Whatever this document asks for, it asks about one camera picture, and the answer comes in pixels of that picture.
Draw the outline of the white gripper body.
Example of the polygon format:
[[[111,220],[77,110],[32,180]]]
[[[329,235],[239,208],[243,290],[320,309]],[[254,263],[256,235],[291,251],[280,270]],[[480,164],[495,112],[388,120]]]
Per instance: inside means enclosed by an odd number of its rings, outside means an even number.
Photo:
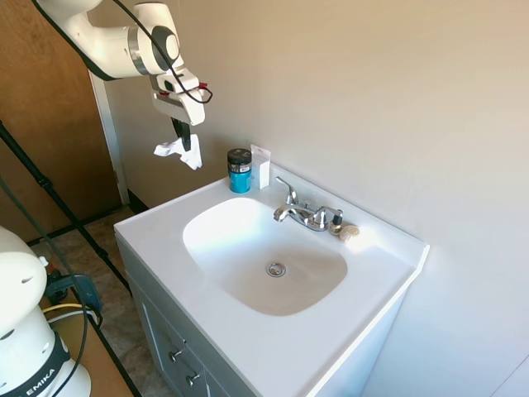
[[[204,105],[193,101],[186,93],[152,90],[151,94],[155,108],[166,116],[192,126],[197,126],[206,119]]]

